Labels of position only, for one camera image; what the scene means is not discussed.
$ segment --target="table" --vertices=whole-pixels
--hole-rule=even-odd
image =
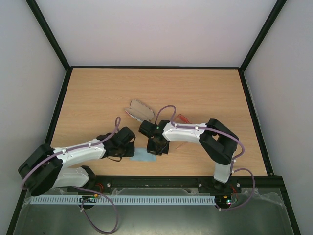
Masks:
[[[231,69],[112,69],[74,68],[52,139],[52,147],[84,143],[114,129],[127,126],[136,134],[135,146],[146,147],[147,137],[138,132],[140,122],[124,112],[132,99],[138,99],[155,113],[173,104],[191,123],[216,118],[234,132],[246,153],[234,169],[245,167],[256,176],[267,175],[246,98],[237,70]],[[169,119],[165,109],[159,120]],[[168,155],[155,162],[121,162],[109,159],[87,161],[96,175],[129,176],[212,176],[215,163],[198,144],[172,142]],[[234,175],[249,175],[237,172]]]

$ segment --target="gray floor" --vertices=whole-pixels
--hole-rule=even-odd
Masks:
[[[263,189],[246,206],[218,211],[214,206],[118,206],[121,222],[115,235],[289,235],[293,234],[278,190]],[[115,224],[111,206],[88,211],[102,230]],[[25,205],[15,235],[97,235],[75,205]]]

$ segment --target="white grille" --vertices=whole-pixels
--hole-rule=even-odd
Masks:
[[[215,196],[108,196],[116,205],[215,205]],[[77,205],[82,202],[78,195],[41,195],[32,197],[30,204]],[[86,205],[110,205],[101,197],[89,199]]]

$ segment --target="black frame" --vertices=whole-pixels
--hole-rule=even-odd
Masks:
[[[260,33],[258,34],[256,40],[254,41],[250,51],[248,52],[246,58],[244,59],[242,65],[239,67],[166,67],[166,66],[70,66],[67,62],[58,42],[56,41],[49,25],[47,24],[40,8],[38,7],[35,0],[26,0],[28,3],[31,11],[33,12],[34,16],[36,17],[38,23],[40,24],[42,30],[44,31],[45,35],[47,36],[48,40],[51,43],[54,51],[56,52],[57,56],[59,57],[62,65],[66,70],[66,74],[64,77],[64,81],[62,84],[62,88],[59,94],[59,98],[53,113],[53,117],[49,126],[49,130],[45,139],[45,143],[51,144],[53,134],[55,131],[55,127],[59,118],[59,114],[61,111],[61,107],[65,98],[65,94],[67,91],[67,86],[71,77],[71,73],[73,68],[127,68],[127,69],[134,69],[134,68],[145,68],[145,69],[233,69],[238,70],[241,83],[243,86],[243,90],[246,96],[247,105],[250,111],[251,119],[253,122],[253,126],[255,129],[255,133],[259,142],[260,150],[262,153],[263,161],[266,167],[266,171],[268,176],[255,176],[255,182],[258,188],[278,188],[282,193],[282,197],[284,203],[287,207],[287,212],[290,218],[291,226],[293,228],[294,234],[299,235],[300,230],[295,219],[291,203],[287,194],[287,190],[281,176],[275,176],[273,172],[273,168],[270,163],[270,159],[268,156],[268,152],[265,146],[265,142],[262,136],[259,120],[257,118],[253,102],[251,99],[251,95],[249,93],[249,89],[247,86],[246,78],[244,72],[248,67],[249,63],[251,62],[254,54],[256,53],[257,49],[261,45],[262,41],[264,40],[266,34],[268,33],[269,29],[273,25],[275,19],[277,18],[279,12],[283,8],[284,4],[287,0],[277,0],[275,6],[273,7],[270,15],[268,16],[267,20],[265,21]],[[112,190],[112,188],[150,188],[149,185],[152,185],[153,188],[197,188],[199,192],[210,192],[208,190],[209,187],[205,187],[206,182],[212,180],[212,177],[142,177],[142,176],[98,176],[97,179],[102,182],[105,186],[106,191]],[[231,177],[232,182],[237,182],[241,185],[241,188],[252,188],[252,179],[251,177]],[[11,235],[14,232],[24,198],[26,196],[26,191],[22,191],[19,197],[16,209],[12,216],[11,223],[9,225],[7,235]]]

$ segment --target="white backdrop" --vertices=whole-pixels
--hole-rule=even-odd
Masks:
[[[234,66],[276,0],[37,0],[71,65]]]
[[[0,0],[0,234],[21,193],[19,166],[45,141],[65,70],[25,0]]]
[[[313,234],[313,2],[287,1],[246,71],[274,172]]]

